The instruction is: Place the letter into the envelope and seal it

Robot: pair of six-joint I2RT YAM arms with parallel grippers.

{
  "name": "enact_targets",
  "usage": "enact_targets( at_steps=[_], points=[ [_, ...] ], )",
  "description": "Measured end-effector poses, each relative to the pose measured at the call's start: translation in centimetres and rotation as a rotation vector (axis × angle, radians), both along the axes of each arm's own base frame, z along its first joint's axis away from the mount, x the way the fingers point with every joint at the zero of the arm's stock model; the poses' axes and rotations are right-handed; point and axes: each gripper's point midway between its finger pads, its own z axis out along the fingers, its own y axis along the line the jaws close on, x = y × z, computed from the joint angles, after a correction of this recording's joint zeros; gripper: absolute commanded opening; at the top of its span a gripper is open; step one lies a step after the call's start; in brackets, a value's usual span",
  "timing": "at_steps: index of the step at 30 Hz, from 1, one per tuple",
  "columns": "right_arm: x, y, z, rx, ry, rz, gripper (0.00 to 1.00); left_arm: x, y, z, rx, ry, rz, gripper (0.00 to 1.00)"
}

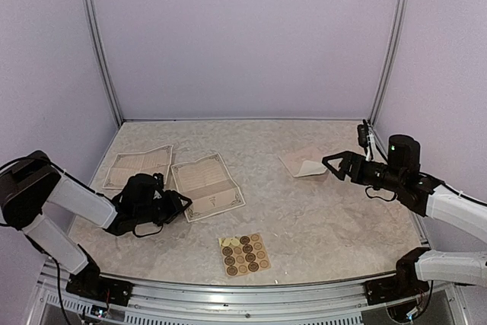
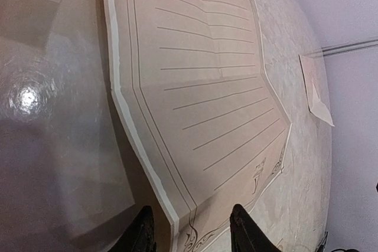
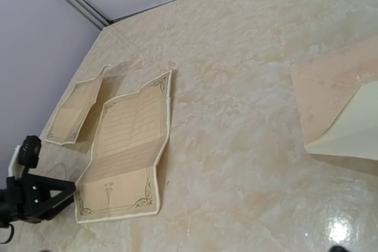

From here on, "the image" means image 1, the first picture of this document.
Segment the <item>cream letter with ornate border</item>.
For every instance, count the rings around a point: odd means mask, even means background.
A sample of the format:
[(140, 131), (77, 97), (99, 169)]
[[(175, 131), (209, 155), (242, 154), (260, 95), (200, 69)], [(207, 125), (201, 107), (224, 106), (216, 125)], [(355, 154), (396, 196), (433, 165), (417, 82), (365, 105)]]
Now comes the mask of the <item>cream letter with ornate border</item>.
[(246, 205), (219, 153), (170, 168), (177, 191), (192, 200), (184, 215), (189, 223), (238, 209)]

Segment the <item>pink envelope with cream flap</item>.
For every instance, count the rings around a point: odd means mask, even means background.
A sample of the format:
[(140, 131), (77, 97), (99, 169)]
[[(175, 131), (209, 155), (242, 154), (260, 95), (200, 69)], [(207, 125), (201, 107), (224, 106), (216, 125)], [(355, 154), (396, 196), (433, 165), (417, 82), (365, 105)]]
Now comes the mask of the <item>pink envelope with cream flap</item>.
[(294, 178), (322, 175), (327, 168), (322, 163), (323, 154), (315, 147), (302, 148), (279, 157)]

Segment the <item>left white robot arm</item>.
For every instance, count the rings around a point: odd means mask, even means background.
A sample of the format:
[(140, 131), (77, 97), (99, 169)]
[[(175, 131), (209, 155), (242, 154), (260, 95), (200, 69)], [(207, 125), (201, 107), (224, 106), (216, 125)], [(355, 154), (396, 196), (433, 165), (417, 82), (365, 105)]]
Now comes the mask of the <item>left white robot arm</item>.
[(110, 199), (54, 164), (40, 150), (2, 165), (4, 225), (22, 232), (38, 251), (69, 272), (68, 292), (96, 301), (110, 301), (120, 295), (126, 301), (132, 283), (103, 277), (88, 252), (44, 212), (47, 203), (113, 236), (122, 236), (135, 234), (137, 226), (147, 223), (163, 228), (193, 202), (175, 190), (166, 190), (163, 174), (136, 174)]

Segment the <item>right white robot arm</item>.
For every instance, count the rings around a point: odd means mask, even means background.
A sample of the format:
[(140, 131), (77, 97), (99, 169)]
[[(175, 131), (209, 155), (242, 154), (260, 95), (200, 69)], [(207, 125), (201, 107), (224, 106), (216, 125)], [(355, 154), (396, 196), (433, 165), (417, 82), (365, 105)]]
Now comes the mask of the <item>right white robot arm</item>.
[[(407, 135), (392, 135), (386, 163), (343, 151), (323, 158), (339, 180), (374, 190), (387, 190), (410, 211), (446, 222), (481, 241), (486, 240), (486, 204), (464, 196), (444, 181), (420, 171), (420, 144)], [(441, 252), (417, 247), (396, 262), (396, 273), (365, 284), (371, 304), (392, 301), (429, 290), (433, 281), (486, 285), (486, 255), (482, 252)]]

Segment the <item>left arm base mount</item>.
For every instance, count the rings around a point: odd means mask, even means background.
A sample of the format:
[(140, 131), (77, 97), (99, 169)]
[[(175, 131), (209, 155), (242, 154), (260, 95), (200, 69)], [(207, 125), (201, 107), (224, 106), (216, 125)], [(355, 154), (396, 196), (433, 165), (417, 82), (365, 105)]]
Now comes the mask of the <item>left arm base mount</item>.
[(99, 277), (93, 285), (80, 282), (71, 276), (65, 290), (82, 298), (103, 302), (108, 305), (127, 307), (132, 295), (133, 284), (131, 282)]

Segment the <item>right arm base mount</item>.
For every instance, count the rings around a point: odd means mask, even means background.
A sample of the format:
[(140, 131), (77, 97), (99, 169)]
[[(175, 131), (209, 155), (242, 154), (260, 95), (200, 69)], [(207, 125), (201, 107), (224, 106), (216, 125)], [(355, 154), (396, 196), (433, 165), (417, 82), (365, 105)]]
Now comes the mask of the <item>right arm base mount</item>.
[(413, 280), (412, 283), (401, 284), (395, 276), (364, 283), (364, 292), (369, 306), (413, 297), (426, 293), (429, 289), (428, 282)]

